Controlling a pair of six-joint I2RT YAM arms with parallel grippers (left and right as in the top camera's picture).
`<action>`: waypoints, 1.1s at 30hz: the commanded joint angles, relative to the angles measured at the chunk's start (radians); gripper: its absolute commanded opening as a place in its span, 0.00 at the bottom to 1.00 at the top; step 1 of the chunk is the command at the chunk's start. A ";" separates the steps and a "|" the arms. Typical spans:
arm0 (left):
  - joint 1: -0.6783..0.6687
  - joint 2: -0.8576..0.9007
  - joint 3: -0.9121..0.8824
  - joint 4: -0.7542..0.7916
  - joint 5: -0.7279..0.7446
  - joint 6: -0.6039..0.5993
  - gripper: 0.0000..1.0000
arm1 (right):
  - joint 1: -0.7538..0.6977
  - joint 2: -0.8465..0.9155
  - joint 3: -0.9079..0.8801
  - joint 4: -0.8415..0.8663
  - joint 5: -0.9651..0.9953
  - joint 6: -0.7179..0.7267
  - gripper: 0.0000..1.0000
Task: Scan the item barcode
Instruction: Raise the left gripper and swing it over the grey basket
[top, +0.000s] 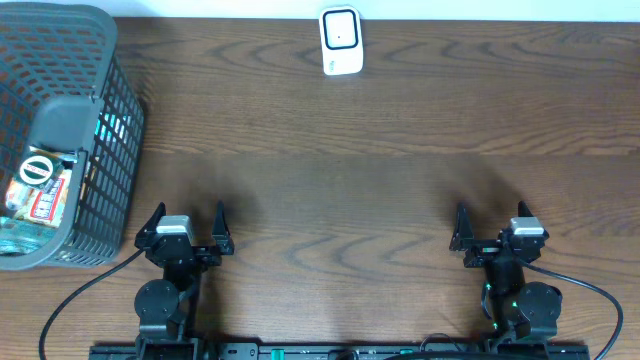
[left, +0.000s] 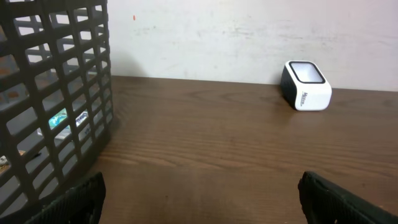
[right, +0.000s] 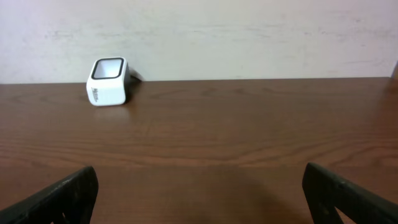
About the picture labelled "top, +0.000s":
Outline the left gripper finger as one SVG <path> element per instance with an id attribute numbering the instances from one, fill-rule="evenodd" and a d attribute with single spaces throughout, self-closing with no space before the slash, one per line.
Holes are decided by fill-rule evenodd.
<path id="1" fill-rule="evenodd" d="M 231 245 L 231 233 L 226 224 L 224 203 L 222 201 L 218 201 L 216 205 L 216 214 L 211 232 L 211 238 L 217 246 Z"/>
<path id="2" fill-rule="evenodd" d="M 149 237 L 153 237 L 156 233 L 156 228 L 161 218 L 166 215 L 166 206 L 163 202 L 160 202 L 156 207 L 154 213 L 143 225 L 143 227 L 136 234 L 137 240 L 147 240 Z"/>

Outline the teal wet wipes pack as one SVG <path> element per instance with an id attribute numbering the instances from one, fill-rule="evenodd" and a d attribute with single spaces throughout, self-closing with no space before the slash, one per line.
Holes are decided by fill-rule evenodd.
<path id="1" fill-rule="evenodd" d="M 53 239 L 56 229 L 28 221 L 1 218 L 1 255 L 32 253 Z"/>

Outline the small orange snack packet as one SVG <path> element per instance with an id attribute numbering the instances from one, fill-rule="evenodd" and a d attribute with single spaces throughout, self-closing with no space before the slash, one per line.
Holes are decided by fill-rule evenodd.
<path id="1" fill-rule="evenodd" d="M 21 209 L 29 199 L 31 188 L 19 181 L 12 180 L 5 194 L 5 206 L 11 211 Z"/>

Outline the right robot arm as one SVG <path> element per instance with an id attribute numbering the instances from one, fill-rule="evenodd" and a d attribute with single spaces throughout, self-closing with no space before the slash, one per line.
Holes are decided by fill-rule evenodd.
<path id="1" fill-rule="evenodd" d="M 486 281 L 481 295 L 485 316 L 494 322 L 499 342 L 545 342 L 557 335 L 562 293 L 543 282 L 525 280 L 524 267 L 541 256 L 549 233 L 525 202 L 518 213 L 493 239 L 478 239 L 463 204 L 456 208 L 456 221 L 449 245 L 464 254 L 466 268 L 481 268 Z"/>

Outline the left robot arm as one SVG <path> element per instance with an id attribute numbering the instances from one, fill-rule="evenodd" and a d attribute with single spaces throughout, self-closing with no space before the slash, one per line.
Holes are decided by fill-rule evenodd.
<path id="1" fill-rule="evenodd" d="M 163 277 L 144 284 L 136 294 L 139 317 L 136 357 L 149 359 L 215 359 L 216 347 L 193 334 L 202 274 L 219 266 L 235 247 L 226 223 L 224 203 L 218 202 L 211 243 L 197 246 L 187 215 L 168 215 L 158 205 L 136 234 L 134 245 L 163 270 Z"/>

